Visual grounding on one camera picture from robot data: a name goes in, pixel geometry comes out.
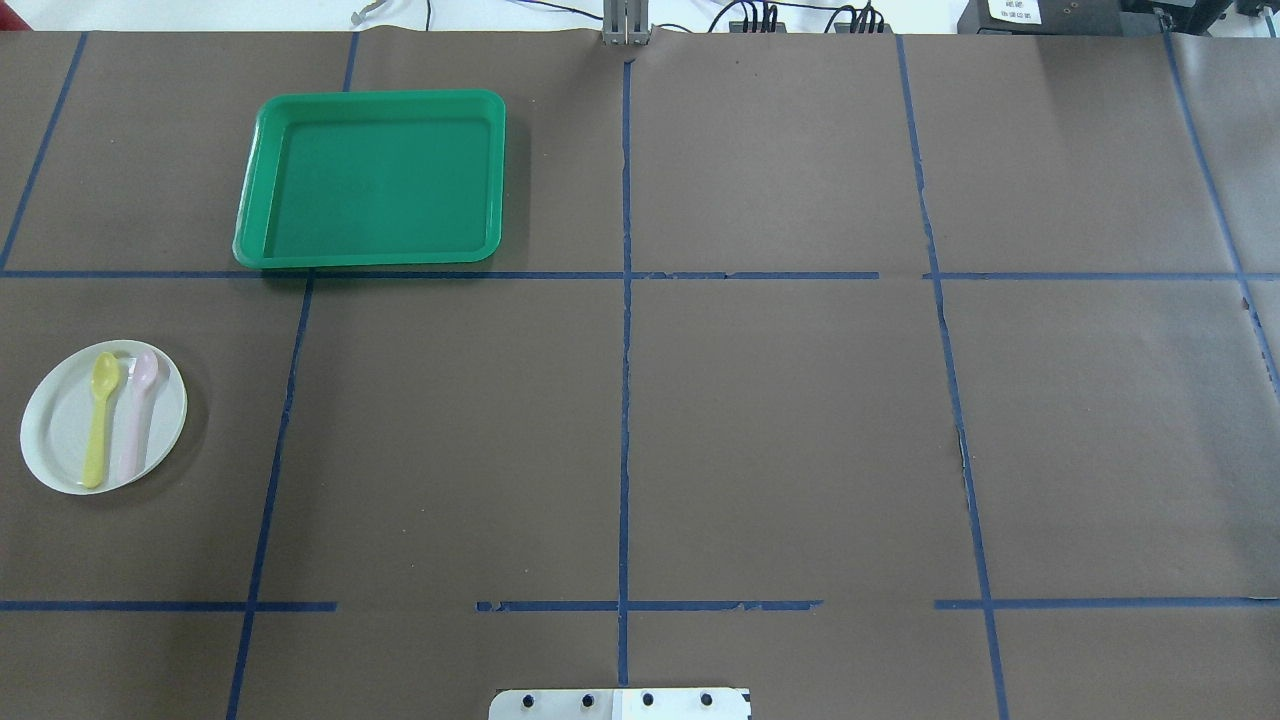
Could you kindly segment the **yellow plastic spoon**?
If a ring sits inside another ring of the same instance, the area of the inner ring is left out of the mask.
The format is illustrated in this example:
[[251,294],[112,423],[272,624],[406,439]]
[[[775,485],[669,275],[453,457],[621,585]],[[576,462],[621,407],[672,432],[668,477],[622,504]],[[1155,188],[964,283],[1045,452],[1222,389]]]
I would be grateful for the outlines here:
[[122,372],[115,355],[101,352],[95,359],[90,375],[92,413],[82,471],[82,486],[86,489],[97,489],[106,477],[108,415],[111,397],[120,384],[120,378]]

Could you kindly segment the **white round plate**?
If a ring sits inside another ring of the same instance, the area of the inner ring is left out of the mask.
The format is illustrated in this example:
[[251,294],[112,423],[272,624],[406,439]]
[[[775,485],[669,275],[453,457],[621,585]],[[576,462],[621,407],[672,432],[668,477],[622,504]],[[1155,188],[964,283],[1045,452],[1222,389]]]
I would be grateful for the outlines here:
[[[151,348],[159,359],[159,378],[143,411],[141,464],[132,480],[119,477],[129,375],[134,359]],[[90,434],[92,398],[90,375],[95,359],[113,352],[122,372],[108,415],[108,466],[97,489],[82,486],[84,451]],[[186,425],[188,393],[175,363],[160,348],[136,340],[111,340],[78,350],[60,361],[36,387],[20,421],[20,451],[27,468],[46,487],[65,495],[101,495],[133,483],[168,459]]]

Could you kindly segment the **brown paper table cover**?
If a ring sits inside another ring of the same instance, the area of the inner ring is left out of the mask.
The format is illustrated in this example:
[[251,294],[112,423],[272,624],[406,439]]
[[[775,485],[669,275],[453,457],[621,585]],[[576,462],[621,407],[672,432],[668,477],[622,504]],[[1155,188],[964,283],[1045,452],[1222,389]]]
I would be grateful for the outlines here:
[[[233,258],[259,109],[486,88],[500,247]],[[136,340],[101,495],[20,451]],[[1277,716],[1277,41],[3,36],[3,716]]]

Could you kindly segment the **green plastic tray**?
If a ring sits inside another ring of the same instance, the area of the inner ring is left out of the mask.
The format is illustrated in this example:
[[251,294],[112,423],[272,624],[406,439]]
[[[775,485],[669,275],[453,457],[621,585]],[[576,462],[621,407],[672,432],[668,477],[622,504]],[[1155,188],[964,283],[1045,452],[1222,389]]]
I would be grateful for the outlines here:
[[255,270],[468,264],[503,234],[486,88],[287,94],[256,115],[232,252]]

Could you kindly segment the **black box with label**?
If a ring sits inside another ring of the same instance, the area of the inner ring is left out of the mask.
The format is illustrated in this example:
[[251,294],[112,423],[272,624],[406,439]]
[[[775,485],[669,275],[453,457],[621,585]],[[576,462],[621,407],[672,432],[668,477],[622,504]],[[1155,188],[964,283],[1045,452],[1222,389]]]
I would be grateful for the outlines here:
[[959,35],[1146,37],[1161,35],[1155,14],[1129,12],[1121,1],[969,1]]

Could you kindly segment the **pink plastic spoon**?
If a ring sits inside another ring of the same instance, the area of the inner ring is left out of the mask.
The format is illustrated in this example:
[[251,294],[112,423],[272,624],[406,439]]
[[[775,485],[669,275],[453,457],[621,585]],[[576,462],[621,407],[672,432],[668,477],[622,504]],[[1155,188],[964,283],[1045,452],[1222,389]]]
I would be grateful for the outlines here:
[[125,416],[122,455],[118,462],[119,477],[124,480],[132,480],[138,473],[143,452],[145,405],[159,373],[157,355],[151,348],[140,351],[129,375],[129,411]]

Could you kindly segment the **grey aluminium frame post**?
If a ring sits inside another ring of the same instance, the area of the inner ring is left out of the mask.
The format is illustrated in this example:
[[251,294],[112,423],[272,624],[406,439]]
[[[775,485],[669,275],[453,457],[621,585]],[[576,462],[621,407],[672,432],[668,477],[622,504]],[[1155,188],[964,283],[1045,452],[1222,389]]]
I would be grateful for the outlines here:
[[652,40],[648,0],[604,0],[602,40],[611,46],[643,46]]

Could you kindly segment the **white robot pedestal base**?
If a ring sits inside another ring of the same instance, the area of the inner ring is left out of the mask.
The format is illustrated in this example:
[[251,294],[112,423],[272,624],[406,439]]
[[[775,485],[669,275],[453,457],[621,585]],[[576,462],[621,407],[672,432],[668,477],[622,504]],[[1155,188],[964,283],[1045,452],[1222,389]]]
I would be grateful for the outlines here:
[[489,719],[751,719],[748,689],[731,687],[509,689]]

